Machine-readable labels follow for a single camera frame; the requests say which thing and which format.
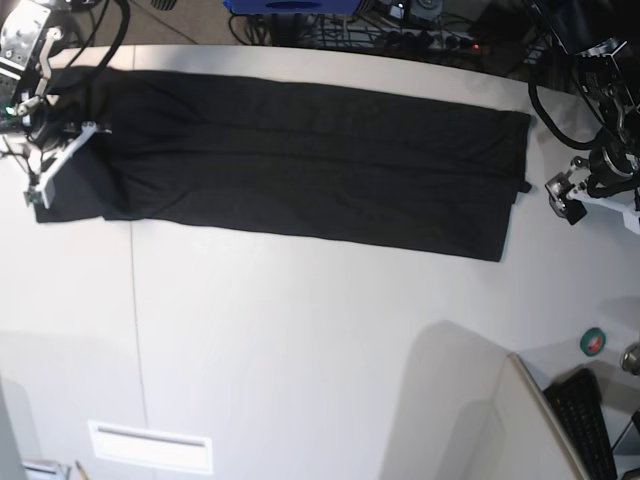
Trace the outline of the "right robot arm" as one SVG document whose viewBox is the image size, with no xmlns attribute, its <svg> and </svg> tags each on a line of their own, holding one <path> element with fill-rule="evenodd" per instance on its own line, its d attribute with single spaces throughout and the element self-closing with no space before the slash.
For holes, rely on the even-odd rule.
<svg viewBox="0 0 640 480">
<path fill-rule="evenodd" d="M 57 100 L 93 85 L 122 45 L 131 20 L 127 1 L 118 1 L 121 19 L 114 40 L 100 62 L 83 78 L 65 85 L 64 75 L 94 39 L 55 72 L 51 59 L 68 46 L 65 23 L 97 1 L 18 1 L 1 26 L 1 155 L 15 159 L 26 176 L 29 206 L 50 208 L 54 179 L 74 154 L 109 128 L 86 118 L 76 102 Z"/>
</svg>

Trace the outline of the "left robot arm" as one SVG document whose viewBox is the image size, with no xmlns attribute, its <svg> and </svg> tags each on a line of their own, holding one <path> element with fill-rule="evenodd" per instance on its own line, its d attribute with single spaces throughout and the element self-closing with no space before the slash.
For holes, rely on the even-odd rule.
<svg viewBox="0 0 640 480">
<path fill-rule="evenodd" d="M 537 77 L 528 94 L 538 118 L 564 145 L 578 151 L 567 170 L 545 184 L 556 215 L 574 225 L 597 205 L 619 213 L 639 231 L 639 4 L 636 1 L 528 1 L 526 9 L 551 46 L 569 60 L 567 75 L 600 128 L 589 141 L 565 135 L 543 107 Z"/>
</svg>

